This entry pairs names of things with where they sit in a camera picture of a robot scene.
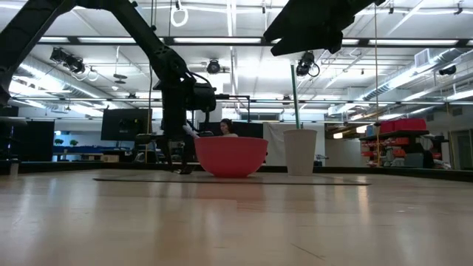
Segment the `black screen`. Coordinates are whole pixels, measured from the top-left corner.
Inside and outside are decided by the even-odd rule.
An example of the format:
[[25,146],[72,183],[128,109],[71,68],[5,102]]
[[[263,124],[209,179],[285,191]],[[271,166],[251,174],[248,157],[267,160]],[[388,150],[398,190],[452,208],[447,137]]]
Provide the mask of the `black screen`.
[[147,131],[148,109],[103,111],[102,140],[135,141],[137,134],[145,134]]
[[15,126],[11,153],[23,161],[50,162],[54,141],[54,122],[30,121],[28,126]]

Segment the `vent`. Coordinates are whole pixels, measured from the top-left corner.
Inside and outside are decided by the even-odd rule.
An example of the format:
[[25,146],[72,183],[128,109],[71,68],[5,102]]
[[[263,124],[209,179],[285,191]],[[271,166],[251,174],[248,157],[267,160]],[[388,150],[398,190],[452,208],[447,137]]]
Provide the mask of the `vent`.
[[453,116],[463,115],[463,109],[461,107],[453,109],[452,110],[452,115]]
[[426,65],[430,65],[430,49],[425,49],[414,56],[415,68],[420,69]]
[[433,120],[434,120],[434,114],[428,114],[427,117],[426,117],[426,121],[431,122]]

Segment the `wooden floor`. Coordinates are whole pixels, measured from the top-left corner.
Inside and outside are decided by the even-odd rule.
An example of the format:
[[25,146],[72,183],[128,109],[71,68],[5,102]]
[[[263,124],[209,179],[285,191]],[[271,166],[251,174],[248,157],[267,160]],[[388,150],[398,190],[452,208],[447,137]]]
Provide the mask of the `wooden floor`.
[[151,171],[0,181],[0,265],[459,266],[473,185],[333,175],[370,186],[95,182]]

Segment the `computer monitor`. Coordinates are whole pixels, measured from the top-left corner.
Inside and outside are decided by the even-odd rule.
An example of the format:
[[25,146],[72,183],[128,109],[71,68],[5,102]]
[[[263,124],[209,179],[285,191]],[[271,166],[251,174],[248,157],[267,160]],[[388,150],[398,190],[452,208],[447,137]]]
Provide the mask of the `computer monitor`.
[[104,110],[101,139],[135,141],[137,134],[148,133],[148,119],[152,119],[152,112],[149,114],[148,109]]

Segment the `pink bowl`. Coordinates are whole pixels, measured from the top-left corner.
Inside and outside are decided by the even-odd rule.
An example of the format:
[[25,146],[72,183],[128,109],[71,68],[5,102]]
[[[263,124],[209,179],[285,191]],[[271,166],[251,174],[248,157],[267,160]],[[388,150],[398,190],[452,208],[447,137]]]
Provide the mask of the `pink bowl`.
[[253,137],[201,137],[195,140],[200,165],[215,177],[244,178],[265,161],[268,142]]

